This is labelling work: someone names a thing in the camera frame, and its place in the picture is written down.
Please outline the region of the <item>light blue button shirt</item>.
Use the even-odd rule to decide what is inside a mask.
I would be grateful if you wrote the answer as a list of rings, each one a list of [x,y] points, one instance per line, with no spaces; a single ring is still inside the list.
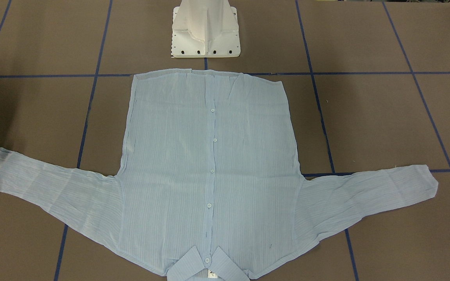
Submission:
[[[282,82],[213,70],[134,76],[115,176],[0,148],[0,192],[169,281],[258,279],[437,189],[424,164],[306,180]]]

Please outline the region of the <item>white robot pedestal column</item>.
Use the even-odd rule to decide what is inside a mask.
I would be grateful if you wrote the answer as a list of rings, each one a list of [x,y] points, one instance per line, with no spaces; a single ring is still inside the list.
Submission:
[[[228,0],[183,0],[173,8],[171,57],[239,57],[237,16]]]

